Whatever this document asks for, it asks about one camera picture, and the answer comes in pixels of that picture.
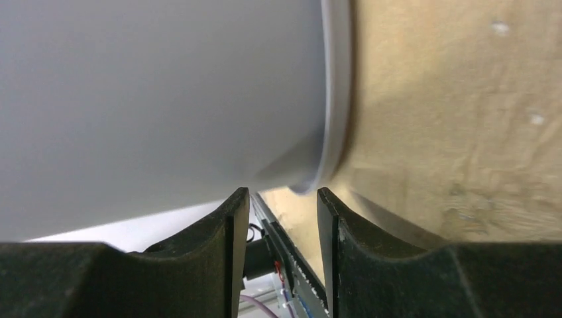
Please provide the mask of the grey bucket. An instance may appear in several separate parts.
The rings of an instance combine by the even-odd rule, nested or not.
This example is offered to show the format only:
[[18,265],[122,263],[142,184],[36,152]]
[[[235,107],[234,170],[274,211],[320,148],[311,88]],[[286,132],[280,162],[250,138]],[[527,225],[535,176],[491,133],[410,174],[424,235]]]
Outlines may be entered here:
[[334,173],[348,1],[2,1],[1,239]]

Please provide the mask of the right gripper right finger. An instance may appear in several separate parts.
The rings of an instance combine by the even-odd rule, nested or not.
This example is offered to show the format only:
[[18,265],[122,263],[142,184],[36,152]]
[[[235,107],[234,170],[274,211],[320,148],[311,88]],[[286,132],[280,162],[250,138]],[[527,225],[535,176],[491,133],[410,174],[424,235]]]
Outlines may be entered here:
[[326,187],[317,192],[332,317],[560,317],[561,244],[468,242],[424,250]]

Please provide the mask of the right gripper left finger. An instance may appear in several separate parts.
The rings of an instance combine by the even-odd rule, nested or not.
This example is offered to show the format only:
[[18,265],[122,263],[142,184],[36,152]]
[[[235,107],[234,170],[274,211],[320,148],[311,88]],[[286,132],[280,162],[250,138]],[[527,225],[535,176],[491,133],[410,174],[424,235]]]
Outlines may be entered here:
[[1,245],[2,317],[236,317],[249,191],[148,247],[102,242]]

